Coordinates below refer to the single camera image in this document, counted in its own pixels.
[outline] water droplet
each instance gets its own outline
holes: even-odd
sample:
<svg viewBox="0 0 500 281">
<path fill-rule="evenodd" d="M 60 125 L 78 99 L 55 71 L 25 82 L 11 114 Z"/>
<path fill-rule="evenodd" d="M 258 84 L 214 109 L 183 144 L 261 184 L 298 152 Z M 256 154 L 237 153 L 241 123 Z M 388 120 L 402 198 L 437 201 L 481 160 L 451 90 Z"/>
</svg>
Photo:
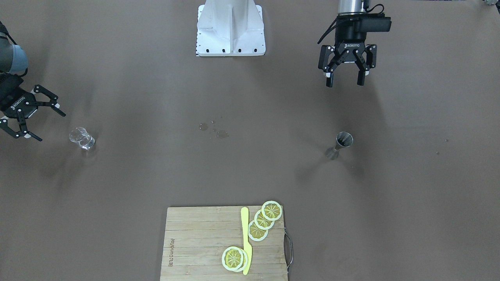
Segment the water droplet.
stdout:
<svg viewBox="0 0 500 281">
<path fill-rule="evenodd" d="M 202 130 L 202 131 L 206 131 L 207 129 L 209 128 L 209 126 L 205 123 L 201 123 L 199 125 L 199 129 Z"/>
<path fill-rule="evenodd" d="M 223 139 L 223 138 L 227 138 L 227 137 L 229 137 L 229 134 L 225 130 L 220 130 L 217 132 L 217 138 Z"/>
</svg>

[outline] robotiq logo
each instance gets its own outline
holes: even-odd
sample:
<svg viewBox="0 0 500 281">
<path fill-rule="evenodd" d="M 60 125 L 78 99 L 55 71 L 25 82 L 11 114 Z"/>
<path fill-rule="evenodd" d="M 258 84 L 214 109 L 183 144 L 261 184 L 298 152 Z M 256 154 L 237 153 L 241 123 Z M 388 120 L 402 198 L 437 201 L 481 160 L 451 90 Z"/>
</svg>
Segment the robotiq logo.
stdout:
<svg viewBox="0 0 500 281">
<path fill-rule="evenodd" d="M 10 108 L 12 110 L 16 110 L 16 107 L 23 101 L 25 100 L 26 98 L 24 96 L 22 96 L 20 99 L 18 99 Z"/>
</svg>

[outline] metal jigger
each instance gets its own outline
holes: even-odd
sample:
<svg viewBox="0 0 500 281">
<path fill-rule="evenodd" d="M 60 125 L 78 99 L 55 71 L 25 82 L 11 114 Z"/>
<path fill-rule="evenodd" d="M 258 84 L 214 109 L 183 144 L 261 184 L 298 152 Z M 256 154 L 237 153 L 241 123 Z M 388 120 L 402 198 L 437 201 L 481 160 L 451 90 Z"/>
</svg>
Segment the metal jigger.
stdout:
<svg viewBox="0 0 500 281">
<path fill-rule="evenodd" d="M 353 136 L 345 131 L 341 131 L 337 134 L 337 144 L 335 147 L 330 147 L 326 150 L 325 155 L 330 160 L 335 160 L 339 157 L 339 150 L 343 148 L 348 148 L 353 145 Z"/>
</svg>

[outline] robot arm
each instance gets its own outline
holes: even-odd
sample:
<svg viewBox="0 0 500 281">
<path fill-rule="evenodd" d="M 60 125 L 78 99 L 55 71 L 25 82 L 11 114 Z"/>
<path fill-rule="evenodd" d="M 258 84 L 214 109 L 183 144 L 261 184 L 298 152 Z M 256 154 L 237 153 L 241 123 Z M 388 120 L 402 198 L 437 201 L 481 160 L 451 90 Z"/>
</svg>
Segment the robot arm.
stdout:
<svg viewBox="0 0 500 281">
<path fill-rule="evenodd" d="M 13 73 L 24 71 L 23 75 Z M 0 129 L 13 138 L 33 137 L 42 141 L 40 137 L 28 130 L 26 119 L 30 118 L 39 107 L 50 107 L 61 116 L 66 116 L 59 109 L 57 95 L 46 88 L 35 85 L 31 92 L 20 88 L 22 77 L 28 72 L 28 58 L 21 46 L 17 45 L 0 21 L 0 111 L 5 114 L 0 118 Z M 49 101 L 37 101 L 35 94 L 43 94 Z M 19 131 L 8 126 L 8 119 L 15 119 L 19 124 Z"/>
<path fill-rule="evenodd" d="M 378 13 L 370 13 L 376 7 L 382 7 Z M 344 63 L 355 63 L 359 69 L 357 84 L 365 84 L 365 76 L 376 67 L 377 45 L 365 45 L 367 33 L 388 32 L 391 30 L 391 18 L 386 17 L 381 4 L 370 8 L 370 0 L 340 0 L 338 15 L 318 44 L 335 29 L 335 44 L 322 45 L 319 53 L 318 68 L 326 76 L 326 86 L 333 86 L 334 70 Z"/>
</svg>

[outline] metal handle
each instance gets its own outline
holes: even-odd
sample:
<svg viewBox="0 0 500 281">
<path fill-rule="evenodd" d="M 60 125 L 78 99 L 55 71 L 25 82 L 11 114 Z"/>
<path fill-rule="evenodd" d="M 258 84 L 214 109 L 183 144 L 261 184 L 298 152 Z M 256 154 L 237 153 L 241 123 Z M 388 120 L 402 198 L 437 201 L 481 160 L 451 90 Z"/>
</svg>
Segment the metal handle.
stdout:
<svg viewBox="0 0 500 281">
<path fill-rule="evenodd" d="M 290 235 L 288 235 L 287 228 L 284 228 L 284 236 L 285 238 L 288 239 L 289 245 L 290 245 L 290 263 L 286 264 L 286 273 L 290 273 L 290 266 L 292 266 L 292 263 L 294 262 L 294 244 L 292 243 L 292 238 L 290 238 Z M 285 257 L 285 263 L 287 262 L 287 253 L 284 253 Z"/>
</svg>

